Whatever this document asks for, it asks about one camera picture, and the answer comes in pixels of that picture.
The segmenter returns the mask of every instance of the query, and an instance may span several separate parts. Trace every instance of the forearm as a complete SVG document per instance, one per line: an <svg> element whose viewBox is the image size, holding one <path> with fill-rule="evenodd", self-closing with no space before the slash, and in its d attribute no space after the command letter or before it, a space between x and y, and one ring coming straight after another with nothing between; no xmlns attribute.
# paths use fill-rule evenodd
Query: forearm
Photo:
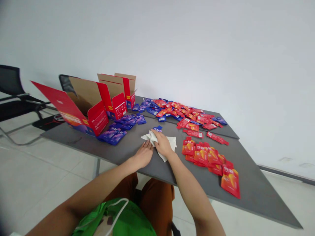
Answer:
<svg viewBox="0 0 315 236"><path fill-rule="evenodd" d="M195 224L210 226L212 232L224 234L221 223L209 202L204 190L193 176L193 174L182 163L176 153L172 153L167 157L172 170L174 172L176 182L183 200L190 211Z"/></svg>
<svg viewBox="0 0 315 236"><path fill-rule="evenodd" d="M85 216L112 192L112 190L126 176L136 172L138 168L128 159L123 164L99 175L89 182L64 204L69 207L77 216Z"/></svg>

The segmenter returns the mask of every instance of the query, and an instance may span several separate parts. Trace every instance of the table leg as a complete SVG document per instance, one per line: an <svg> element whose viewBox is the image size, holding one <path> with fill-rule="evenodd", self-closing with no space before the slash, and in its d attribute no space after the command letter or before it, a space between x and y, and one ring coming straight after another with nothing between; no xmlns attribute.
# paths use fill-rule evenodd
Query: table leg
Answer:
<svg viewBox="0 0 315 236"><path fill-rule="evenodd" d="M96 157L94 160L93 179L95 179L99 175L100 163L101 163L101 159Z"/></svg>

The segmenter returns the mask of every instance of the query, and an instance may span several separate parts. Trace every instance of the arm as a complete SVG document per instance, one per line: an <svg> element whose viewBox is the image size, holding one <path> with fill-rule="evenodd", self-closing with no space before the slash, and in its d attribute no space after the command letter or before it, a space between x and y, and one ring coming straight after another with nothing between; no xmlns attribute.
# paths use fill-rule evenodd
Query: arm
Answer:
<svg viewBox="0 0 315 236"><path fill-rule="evenodd" d="M197 235L225 235L220 220L196 178L171 149L164 134L155 130L152 132L158 139L158 143L155 143L157 150L168 159L172 167L179 191L194 219Z"/></svg>
<svg viewBox="0 0 315 236"><path fill-rule="evenodd" d="M26 236L71 235L80 220L102 203L123 178L145 167L152 154L152 144L149 141L143 143L133 157L89 182L49 213Z"/></svg>

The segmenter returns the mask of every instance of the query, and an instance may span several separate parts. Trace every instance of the person's left hand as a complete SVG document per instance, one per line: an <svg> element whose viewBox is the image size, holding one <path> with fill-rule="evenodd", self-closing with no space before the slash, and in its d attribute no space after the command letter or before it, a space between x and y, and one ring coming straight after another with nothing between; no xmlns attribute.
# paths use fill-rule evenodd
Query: person's left hand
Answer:
<svg viewBox="0 0 315 236"><path fill-rule="evenodd" d="M144 142L139 148L137 153L130 158L131 161L137 166L137 169L146 167L153 155L153 146L149 140Z"/></svg>

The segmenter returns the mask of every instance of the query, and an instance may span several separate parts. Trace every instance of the hand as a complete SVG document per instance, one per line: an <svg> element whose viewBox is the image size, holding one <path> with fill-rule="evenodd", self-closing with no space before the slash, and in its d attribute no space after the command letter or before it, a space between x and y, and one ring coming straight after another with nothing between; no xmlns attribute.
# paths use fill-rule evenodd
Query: hand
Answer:
<svg viewBox="0 0 315 236"><path fill-rule="evenodd" d="M159 153L161 153L166 158L168 158L171 154L175 153L171 148L170 141L167 139L167 137L163 133L157 132L154 129L152 129L151 131L155 134L155 136L158 139L157 140L158 143L155 142L154 144Z"/></svg>
<svg viewBox="0 0 315 236"><path fill-rule="evenodd" d="M129 160L135 164L137 170L146 167L151 161L153 155L153 146L149 140L144 142L136 154Z"/></svg>

